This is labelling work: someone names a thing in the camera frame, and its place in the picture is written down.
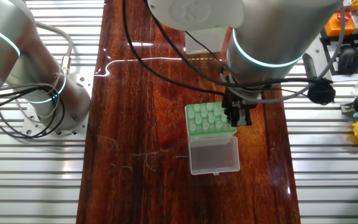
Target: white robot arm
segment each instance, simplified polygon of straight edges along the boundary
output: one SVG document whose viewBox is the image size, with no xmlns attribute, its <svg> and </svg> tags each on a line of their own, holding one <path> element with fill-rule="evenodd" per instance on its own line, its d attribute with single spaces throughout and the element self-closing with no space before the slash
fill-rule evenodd
<svg viewBox="0 0 358 224">
<path fill-rule="evenodd" d="M 0 0 L 0 87 L 46 83 L 56 85 L 65 105 L 60 129 L 69 129 L 88 114 L 90 96 L 85 88 L 69 79 L 42 43 L 29 8 L 21 0 Z M 41 120 L 54 109 L 50 95 L 33 93 L 25 98 Z"/>
<path fill-rule="evenodd" d="M 230 81 L 243 84 L 284 78 L 341 4 L 342 0 L 149 0 L 154 16 L 174 29 L 233 27 L 227 50 Z M 245 94 L 256 99 L 259 93 Z M 231 124 L 249 125 L 255 102 L 241 100 L 237 106 L 241 109 L 236 115 L 227 114 Z"/>
</svg>

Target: cable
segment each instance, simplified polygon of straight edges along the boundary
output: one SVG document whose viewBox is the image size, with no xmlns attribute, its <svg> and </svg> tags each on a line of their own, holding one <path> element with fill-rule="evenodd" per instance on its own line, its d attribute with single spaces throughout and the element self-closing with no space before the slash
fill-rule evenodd
<svg viewBox="0 0 358 224">
<path fill-rule="evenodd" d="M 35 24 L 37 25 L 37 27 L 39 27 L 41 29 L 49 30 L 50 32 L 54 32 L 56 34 L 62 35 L 68 41 L 68 49 L 67 49 L 67 53 L 65 56 L 71 55 L 71 52 L 73 51 L 74 43 L 73 43 L 73 39 L 66 32 L 64 32 L 61 29 L 58 29 L 54 26 L 46 25 L 41 22 L 36 22 Z"/>
<path fill-rule="evenodd" d="M 144 61 L 142 60 L 142 58 L 139 56 L 139 54 L 136 52 L 133 44 L 132 44 L 132 40 L 129 36 L 129 31 L 128 31 L 128 25 L 127 25 L 127 16 L 126 16 L 126 0 L 122 0 L 122 17 L 124 19 L 124 31 L 125 31 L 125 35 L 126 35 L 126 38 L 127 38 L 127 41 L 128 41 L 128 44 L 129 44 L 129 47 L 131 48 L 131 51 L 132 53 L 135 55 L 136 59 L 140 62 L 140 64 L 145 67 L 148 71 L 150 71 L 151 73 L 153 73 L 155 76 L 161 78 L 162 80 L 164 81 L 167 81 L 169 83 L 172 83 L 174 85 L 178 85 L 178 86 L 181 86 L 181 87 L 184 87 L 184 88 L 187 88 L 187 89 L 190 89 L 190 90 L 194 90 L 194 91 L 200 91 L 200 92 L 203 92 L 203 93 L 210 93 L 210 94 L 215 94 L 215 95 L 220 95 L 220 96 L 224 96 L 224 93 L 220 92 L 220 91 L 213 91 L 213 90 L 204 90 L 204 89 L 201 89 L 201 88 L 197 88 L 197 87 L 193 87 L 193 86 L 189 86 L 189 85 L 186 85 L 184 83 L 180 83 L 180 82 L 177 82 L 175 80 L 171 80 L 159 73 L 157 73 L 156 71 L 154 71 L 153 69 L 151 69 L 148 65 L 146 65 L 146 63 L 144 63 Z"/>
<path fill-rule="evenodd" d="M 22 94 L 17 95 L 17 96 L 15 96 L 15 97 L 13 97 L 13 98 L 11 98 L 11 99 L 9 99 L 9 100 L 3 102 L 3 103 L 0 103 L 0 107 L 6 105 L 6 104 L 8 104 L 8 103 L 10 103 L 10 102 L 12 102 L 12 101 L 14 101 L 14 100 L 16 100 L 16 99 L 19 99 L 19 98 L 22 97 L 22 96 L 26 96 L 27 94 L 32 93 L 33 91 L 36 91 L 36 90 L 38 90 L 38 89 L 34 89 L 34 90 L 29 91 L 29 92 L 22 93 Z"/>
<path fill-rule="evenodd" d="M 289 92 L 289 93 L 297 93 L 297 91 L 284 90 L 284 89 L 282 89 L 282 88 L 269 88 L 269 89 L 267 89 L 267 90 L 281 90 L 281 91 L 286 91 L 286 92 Z"/>
<path fill-rule="evenodd" d="M 197 68 L 195 68 L 189 61 L 187 61 L 187 59 L 180 53 L 180 51 L 176 48 L 175 44 L 173 44 L 173 42 L 170 40 L 170 38 L 168 37 L 167 33 L 164 31 L 164 29 L 162 28 L 161 24 L 159 23 L 159 21 L 157 20 L 157 18 L 155 18 L 155 16 L 152 14 L 152 11 L 149 8 L 149 5 L 147 4 L 147 0 L 144 0 L 144 3 L 147 7 L 147 9 L 149 10 L 149 12 L 151 13 L 153 20 L 155 22 L 155 24 L 157 25 L 157 27 L 160 29 L 161 33 L 163 34 L 164 38 L 167 40 L 167 42 L 171 45 L 171 47 L 174 49 L 174 51 L 186 62 L 186 64 L 188 64 L 191 68 L 193 68 L 194 71 L 198 72 L 203 78 L 216 83 L 216 84 L 220 84 L 220 82 L 217 82 L 215 79 L 210 78 L 208 76 L 205 76 L 205 74 L 203 74 L 201 71 L 199 71 Z M 344 8 L 343 5 L 341 5 L 341 16 L 343 17 L 345 15 L 344 12 Z M 321 72 L 321 74 L 318 76 L 318 78 L 323 78 L 325 76 L 325 74 L 328 72 L 328 70 L 330 69 L 330 67 L 333 65 L 334 63 L 334 59 L 336 58 L 336 56 L 338 55 L 340 49 L 341 49 L 341 45 L 343 43 L 343 38 L 344 38 L 344 33 L 345 33 L 345 22 L 341 21 L 341 34 L 339 36 L 339 41 L 338 41 L 338 45 L 337 45 L 337 49 L 333 55 L 333 57 L 331 58 L 331 60 L 329 61 L 329 63 L 327 64 L 326 68 L 323 70 L 323 72 Z M 271 85 L 271 84 L 276 84 L 276 83 L 266 83 L 266 84 L 261 84 L 261 85 Z M 226 83 L 224 86 L 226 87 L 251 87 L 250 85 L 241 85 L 238 86 L 239 84 L 235 84 L 233 85 L 232 83 Z M 302 89 L 301 91 L 290 95 L 290 96 L 286 96 L 283 98 L 279 98 L 279 99 L 274 99 L 274 100 L 258 100 L 258 103 L 279 103 L 285 100 L 289 100 L 292 99 L 294 97 L 297 97 L 298 95 L 304 93 L 305 91 L 308 90 L 308 86 L 304 89 Z"/>
<path fill-rule="evenodd" d="M 207 50 L 212 57 L 214 57 L 223 67 L 229 68 L 228 65 L 223 63 L 209 48 L 207 48 L 204 44 L 202 44 L 200 41 L 198 41 L 196 38 L 194 38 L 189 32 L 185 31 L 185 33 L 192 38 L 197 44 L 200 44 L 200 46 L 204 47 L 205 50 Z"/>
<path fill-rule="evenodd" d="M 164 31 L 163 27 L 161 26 L 161 23 L 158 21 L 158 19 L 153 15 L 151 9 L 149 8 L 149 5 L 147 3 L 147 0 L 144 0 L 144 4 L 146 5 L 146 8 L 149 10 L 155 24 L 157 25 L 158 29 L 164 36 L 165 40 L 169 43 L 169 45 L 174 49 L 174 51 L 179 55 L 179 57 L 189 66 L 191 67 L 195 72 L 197 72 L 201 77 L 207 79 L 210 82 L 213 82 L 218 85 L 226 86 L 226 87 L 240 87 L 240 88 L 246 88 L 246 87 L 253 87 L 253 86 L 263 86 L 263 85 L 273 85 L 283 82 L 309 82 L 309 83 L 321 83 L 321 80 L 318 79 L 309 79 L 309 78 L 282 78 L 278 80 L 269 80 L 264 82 L 256 82 L 256 83 L 247 83 L 247 84 L 240 84 L 240 83 L 228 83 L 228 82 L 220 82 L 218 80 L 215 80 L 208 75 L 204 74 L 202 71 L 198 70 L 192 63 L 190 63 L 185 56 L 179 51 L 179 49 L 175 46 L 175 44 L 172 42 L 172 40 L 169 38 L 168 34 Z"/>
<path fill-rule="evenodd" d="M 1 120 L 6 124 L 6 126 L 8 126 L 8 128 L 11 128 L 15 133 L 20 134 L 21 136 L 26 137 L 26 138 L 37 138 L 38 136 L 42 136 L 42 137 L 43 137 L 44 132 L 46 132 L 46 130 L 52 125 L 52 123 L 53 123 L 55 117 L 56 117 L 56 114 L 54 113 L 54 114 L 53 114 L 53 117 L 52 117 L 52 120 L 49 122 L 49 124 L 48 124 L 41 132 L 39 132 L 38 134 L 36 134 L 36 135 L 34 135 L 34 136 L 29 136 L 29 135 L 27 135 L 27 134 L 21 133 L 20 131 L 16 130 L 15 128 L 13 128 L 13 127 L 5 120 L 5 118 L 4 118 L 4 116 L 2 115 L 1 110 L 0 110 L 0 118 L 1 118 Z"/>
<path fill-rule="evenodd" d="M 15 136 L 14 134 L 11 134 L 10 132 L 6 131 L 1 125 L 0 125 L 0 129 L 7 135 L 13 137 L 13 138 L 19 138 L 19 139 L 32 139 L 32 138 L 42 138 L 42 137 L 45 137 L 51 133 L 53 133 L 60 125 L 61 123 L 63 122 L 64 120 L 64 117 L 65 117 L 65 105 L 64 105 L 64 102 L 61 102 L 61 105 L 62 105 L 62 118 L 60 119 L 60 121 L 57 123 L 57 125 L 49 132 L 45 133 L 43 132 L 42 135 L 38 136 L 38 135 L 35 135 L 35 136 L 29 136 L 29 137 L 26 137 L 25 134 L 22 134 L 21 133 L 21 136 Z"/>
<path fill-rule="evenodd" d="M 34 123 L 38 123 L 38 124 L 45 124 L 46 122 L 49 121 L 49 119 L 46 120 L 46 121 L 36 121 L 36 120 L 30 118 L 30 116 L 27 115 L 27 113 L 24 111 L 23 107 L 20 105 L 19 100 L 16 99 L 15 101 L 16 101 L 16 105 L 17 105 L 17 107 L 19 108 L 19 110 L 20 110 L 20 111 L 22 112 L 22 114 L 23 114 L 27 119 L 29 119 L 30 121 L 32 121 L 32 122 L 34 122 Z"/>
</svg>

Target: transparent box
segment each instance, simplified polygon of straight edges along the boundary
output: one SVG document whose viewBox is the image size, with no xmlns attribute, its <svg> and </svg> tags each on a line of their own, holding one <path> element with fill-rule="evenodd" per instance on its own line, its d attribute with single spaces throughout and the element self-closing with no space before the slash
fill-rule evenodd
<svg viewBox="0 0 358 224">
<path fill-rule="evenodd" d="M 222 103 L 187 105 L 186 125 L 193 175 L 240 170 L 238 141 L 224 115 Z"/>
<path fill-rule="evenodd" d="M 236 137 L 191 140 L 189 155 L 193 175 L 240 171 Z"/>
</svg>

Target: computer mouse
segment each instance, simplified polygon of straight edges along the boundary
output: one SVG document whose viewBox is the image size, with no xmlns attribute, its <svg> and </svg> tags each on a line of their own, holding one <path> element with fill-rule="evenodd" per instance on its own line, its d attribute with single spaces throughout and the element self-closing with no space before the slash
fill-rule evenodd
<svg viewBox="0 0 358 224">
<path fill-rule="evenodd" d="M 338 61 L 338 72 L 342 75 L 352 75 L 358 68 L 358 50 L 356 47 L 346 45 L 341 47 Z"/>
</svg>

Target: reddish wood surface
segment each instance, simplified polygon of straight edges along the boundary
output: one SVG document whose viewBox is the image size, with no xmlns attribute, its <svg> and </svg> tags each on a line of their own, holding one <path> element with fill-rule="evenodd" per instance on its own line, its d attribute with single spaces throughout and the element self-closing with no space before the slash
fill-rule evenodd
<svg viewBox="0 0 358 224">
<path fill-rule="evenodd" d="M 170 58 L 147 64 L 183 83 L 224 90 L 173 59 L 141 0 L 127 8 L 133 41 L 146 43 L 136 47 L 142 58 Z M 120 0 L 106 1 L 77 223 L 300 223 L 283 105 L 259 105 L 253 125 L 238 129 L 239 172 L 191 175 L 185 105 L 221 97 L 163 82 L 133 61 L 121 10 Z M 183 47 L 182 32 L 165 30 Z M 189 58 L 218 78 L 209 56 Z"/>
</svg>

